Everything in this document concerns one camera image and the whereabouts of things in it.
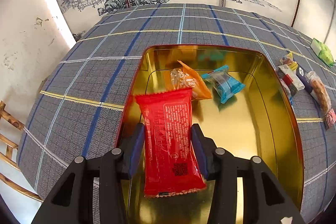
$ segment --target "green package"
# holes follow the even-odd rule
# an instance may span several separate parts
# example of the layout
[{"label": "green package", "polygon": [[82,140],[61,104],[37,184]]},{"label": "green package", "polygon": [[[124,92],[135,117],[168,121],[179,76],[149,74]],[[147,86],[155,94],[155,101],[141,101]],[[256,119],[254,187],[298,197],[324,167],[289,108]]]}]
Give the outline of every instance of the green package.
[{"label": "green package", "polygon": [[321,59],[326,65],[328,65],[330,68],[334,65],[333,55],[331,54],[331,51],[327,45],[314,38],[310,44],[310,47],[315,52],[317,57]]}]

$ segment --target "metal screw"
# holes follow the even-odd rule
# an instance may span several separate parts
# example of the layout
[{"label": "metal screw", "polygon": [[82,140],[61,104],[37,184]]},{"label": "metal screw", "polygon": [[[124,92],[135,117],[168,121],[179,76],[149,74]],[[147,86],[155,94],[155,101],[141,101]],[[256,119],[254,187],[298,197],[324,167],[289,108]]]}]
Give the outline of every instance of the metal screw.
[{"label": "metal screw", "polygon": [[119,155],[121,153],[121,149],[120,148],[113,148],[112,149],[112,154],[113,155]]},{"label": "metal screw", "polygon": [[215,152],[217,155],[224,155],[225,150],[219,147],[219,148],[216,148]]},{"label": "metal screw", "polygon": [[75,163],[80,164],[81,162],[83,162],[84,158],[82,156],[78,156],[75,158]]},{"label": "metal screw", "polygon": [[261,158],[259,158],[258,156],[254,156],[254,157],[252,158],[252,160],[253,160],[253,162],[256,163],[256,164],[261,163]]}]

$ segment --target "gold tin tray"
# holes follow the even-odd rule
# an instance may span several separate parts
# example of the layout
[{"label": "gold tin tray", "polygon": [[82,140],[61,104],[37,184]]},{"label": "gold tin tray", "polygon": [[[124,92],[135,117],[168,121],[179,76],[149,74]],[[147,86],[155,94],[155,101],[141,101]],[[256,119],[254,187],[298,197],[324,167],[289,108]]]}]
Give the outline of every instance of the gold tin tray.
[{"label": "gold tin tray", "polygon": [[[265,56],[242,48],[205,45],[166,45],[148,48],[134,78],[118,141],[142,121],[134,95],[164,92],[165,77],[181,67],[181,60],[199,74],[228,65],[230,75],[246,87],[225,104],[210,87],[213,99],[193,101],[193,123],[204,135],[234,156],[260,156],[300,209],[303,191],[303,156],[295,115],[282,86]],[[243,223],[243,185],[238,178],[236,223]],[[122,181],[130,224],[205,224],[214,181],[199,193],[145,198],[144,160],[131,181]]]}]

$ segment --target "wooden chair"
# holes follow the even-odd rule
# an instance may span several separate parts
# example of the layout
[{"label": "wooden chair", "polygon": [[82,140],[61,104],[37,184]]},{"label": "wooden chair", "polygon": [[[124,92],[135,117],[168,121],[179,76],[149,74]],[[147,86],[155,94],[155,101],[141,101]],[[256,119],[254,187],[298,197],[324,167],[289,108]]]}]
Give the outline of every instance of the wooden chair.
[{"label": "wooden chair", "polygon": [[[20,131],[23,131],[23,128],[25,125],[20,122],[19,120],[15,119],[12,115],[10,115],[6,110],[5,110],[6,104],[3,101],[0,101],[0,119],[4,118],[7,122],[9,122],[11,125],[19,129]],[[11,140],[0,134],[0,141],[4,142],[7,147],[6,147],[6,154],[4,155],[3,153],[0,152],[0,160],[4,160],[7,164],[9,164],[11,167],[15,168],[16,170],[19,170],[19,167],[17,164],[12,160],[12,155],[13,155],[13,149],[18,148],[18,145],[16,143],[13,143]],[[35,193],[24,189],[23,187],[17,185],[15,182],[11,181],[9,178],[5,177],[3,174],[0,173],[0,180],[6,183],[8,186],[13,188],[14,190],[18,191],[19,193],[30,197],[32,199],[35,199],[37,201],[42,202],[42,199]]]}]

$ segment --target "snack wrapper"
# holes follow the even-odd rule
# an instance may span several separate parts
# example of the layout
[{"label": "snack wrapper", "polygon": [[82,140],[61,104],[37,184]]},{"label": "snack wrapper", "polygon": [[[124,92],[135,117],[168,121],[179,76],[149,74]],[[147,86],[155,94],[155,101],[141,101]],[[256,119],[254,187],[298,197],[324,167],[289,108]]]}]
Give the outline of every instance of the snack wrapper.
[{"label": "snack wrapper", "polygon": [[280,59],[280,62],[283,65],[287,65],[296,74],[296,76],[304,85],[305,91],[308,92],[315,99],[315,101],[319,102],[312,86],[307,80],[307,71],[302,68],[300,64],[293,60],[293,53],[290,52],[289,54],[285,55],[283,58]]},{"label": "snack wrapper", "polygon": [[281,83],[288,99],[292,98],[291,91],[290,91],[289,87],[286,85],[286,83],[282,79],[280,79],[280,83]]},{"label": "snack wrapper", "polygon": [[280,59],[280,63],[282,65],[287,65],[289,66],[289,68],[293,71],[296,70],[296,68],[298,67],[298,63],[294,61],[293,59],[293,53],[290,52],[289,54],[283,56],[281,59]]},{"label": "snack wrapper", "polygon": [[211,99],[211,92],[199,74],[181,61],[178,60],[178,62],[182,65],[182,68],[173,69],[170,72],[173,90],[192,88],[194,99]]},{"label": "snack wrapper", "polygon": [[328,113],[324,116],[323,121],[327,129],[331,128],[336,121],[335,111],[333,109],[330,109]]},{"label": "snack wrapper", "polygon": [[320,77],[314,71],[309,72],[307,74],[307,78],[316,94],[323,115],[326,115],[331,109],[331,101],[325,86],[323,85]]},{"label": "snack wrapper", "polygon": [[220,102],[224,104],[233,95],[240,92],[245,85],[228,74],[229,67],[222,66],[210,73],[205,73],[202,78],[210,82],[220,96]]},{"label": "snack wrapper", "polygon": [[145,121],[146,197],[193,193],[206,187],[190,142],[192,89],[139,95]]},{"label": "snack wrapper", "polygon": [[303,90],[305,86],[297,77],[297,75],[290,69],[288,65],[279,66],[277,70],[277,75],[282,79],[291,92],[291,97],[293,97],[299,90]]}]

